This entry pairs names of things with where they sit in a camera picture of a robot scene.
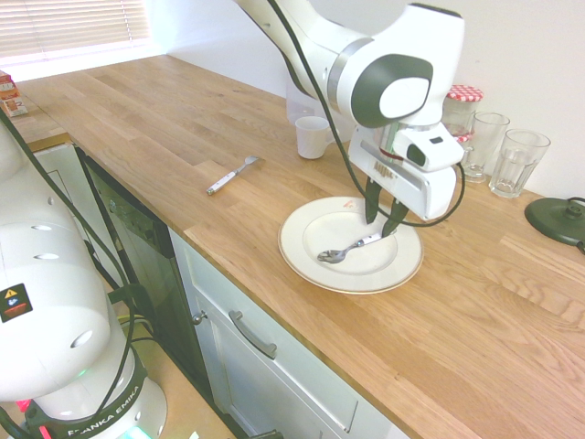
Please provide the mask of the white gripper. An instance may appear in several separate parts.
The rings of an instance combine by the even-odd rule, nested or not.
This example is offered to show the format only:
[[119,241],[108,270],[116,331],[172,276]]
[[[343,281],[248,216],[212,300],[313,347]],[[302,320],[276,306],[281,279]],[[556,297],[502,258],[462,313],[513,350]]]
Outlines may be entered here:
[[367,224],[378,215],[382,189],[395,198],[382,236],[393,233],[409,210],[423,220],[437,219],[447,211],[456,185],[452,167],[458,163],[458,143],[445,126],[359,125],[348,155],[368,176],[364,196]]

